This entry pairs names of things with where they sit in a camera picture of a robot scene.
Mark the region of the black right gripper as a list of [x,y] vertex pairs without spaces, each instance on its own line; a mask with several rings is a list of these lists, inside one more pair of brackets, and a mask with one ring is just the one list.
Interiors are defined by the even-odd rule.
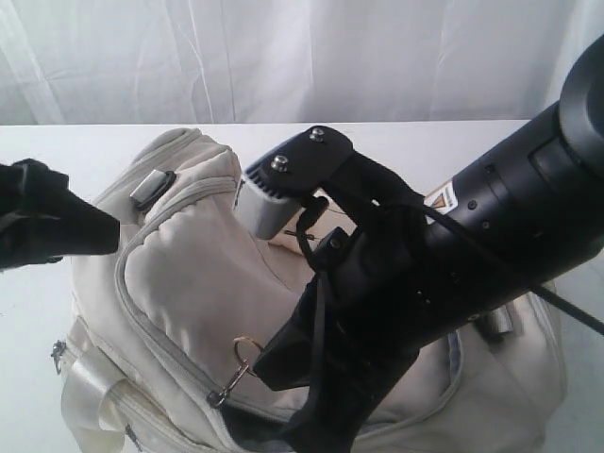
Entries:
[[353,233],[324,252],[318,277],[254,372],[273,391],[309,388],[281,431],[292,451],[349,452],[364,422],[417,360],[417,349],[465,325],[472,304],[428,243],[419,193],[320,194],[352,220]]

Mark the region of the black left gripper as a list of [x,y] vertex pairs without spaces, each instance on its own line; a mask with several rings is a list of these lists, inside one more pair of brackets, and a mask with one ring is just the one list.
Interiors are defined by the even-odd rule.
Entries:
[[1,271],[117,251],[120,223],[35,159],[1,166]]

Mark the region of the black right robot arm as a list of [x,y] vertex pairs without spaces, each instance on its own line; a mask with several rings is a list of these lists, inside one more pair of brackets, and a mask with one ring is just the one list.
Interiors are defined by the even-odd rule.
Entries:
[[247,174],[303,210],[314,275],[254,366],[274,391],[309,391],[281,431],[296,452],[349,451],[423,346],[521,294],[603,328],[545,288],[603,247],[602,40],[557,102],[454,175],[449,213],[329,127]]

